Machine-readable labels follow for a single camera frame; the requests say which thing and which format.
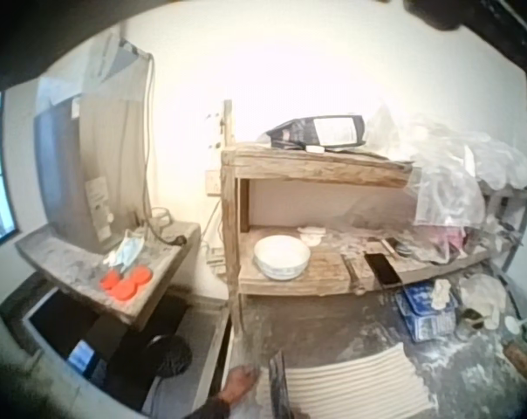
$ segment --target window frame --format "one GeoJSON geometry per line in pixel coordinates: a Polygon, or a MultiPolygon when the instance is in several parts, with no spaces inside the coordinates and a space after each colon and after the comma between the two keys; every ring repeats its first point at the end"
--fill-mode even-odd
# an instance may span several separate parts
{"type": "Polygon", "coordinates": [[[16,213],[13,210],[13,203],[11,202],[11,194],[10,194],[10,186],[8,185],[7,179],[6,179],[6,172],[5,172],[5,159],[3,157],[3,105],[5,100],[5,92],[0,92],[0,167],[2,170],[2,173],[0,174],[0,177],[3,181],[3,188],[5,190],[6,199],[8,201],[8,207],[10,208],[11,218],[13,219],[13,225],[14,229],[13,231],[10,231],[9,233],[5,234],[0,238],[0,246],[9,240],[11,240],[14,236],[19,234],[19,224],[16,219],[16,213]]]}

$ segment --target orange disc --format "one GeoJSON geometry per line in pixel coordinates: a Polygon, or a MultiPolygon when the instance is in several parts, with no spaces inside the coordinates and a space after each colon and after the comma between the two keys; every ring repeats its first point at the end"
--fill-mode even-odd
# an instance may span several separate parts
{"type": "Polygon", "coordinates": [[[115,269],[111,269],[106,275],[100,280],[100,287],[105,290],[113,289],[120,282],[120,273],[115,269]]]}
{"type": "Polygon", "coordinates": [[[130,280],[135,282],[137,285],[144,285],[151,280],[153,273],[146,266],[136,266],[130,273],[130,280]]]}
{"type": "Polygon", "coordinates": [[[136,284],[130,279],[125,279],[120,281],[109,293],[118,301],[128,301],[136,292],[136,284]]]}

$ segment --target electrical outlet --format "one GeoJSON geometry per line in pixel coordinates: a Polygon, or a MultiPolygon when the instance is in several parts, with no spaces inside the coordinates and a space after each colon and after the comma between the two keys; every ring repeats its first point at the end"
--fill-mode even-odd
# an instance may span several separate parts
{"type": "Polygon", "coordinates": [[[221,195],[221,170],[205,171],[205,194],[207,196],[221,195]]]}

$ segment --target black cable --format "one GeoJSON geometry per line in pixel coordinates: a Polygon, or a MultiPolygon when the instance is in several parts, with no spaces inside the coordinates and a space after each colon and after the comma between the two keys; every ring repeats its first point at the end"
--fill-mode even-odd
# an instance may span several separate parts
{"type": "Polygon", "coordinates": [[[174,240],[166,240],[157,233],[149,221],[147,216],[147,168],[149,167],[149,156],[151,155],[151,95],[153,94],[153,85],[155,78],[155,62],[153,55],[149,54],[148,62],[151,64],[152,73],[151,78],[147,81],[147,155],[145,159],[145,173],[143,174],[143,216],[145,217],[145,222],[147,227],[151,230],[154,237],[159,240],[161,243],[166,244],[167,246],[184,246],[188,240],[184,236],[177,236],[174,240]]]}

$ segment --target sleeve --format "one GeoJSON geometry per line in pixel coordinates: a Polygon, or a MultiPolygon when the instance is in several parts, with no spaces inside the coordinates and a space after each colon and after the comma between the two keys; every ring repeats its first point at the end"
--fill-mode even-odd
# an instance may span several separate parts
{"type": "Polygon", "coordinates": [[[227,419],[230,415],[229,405],[218,397],[208,399],[203,406],[184,419],[227,419]]]}

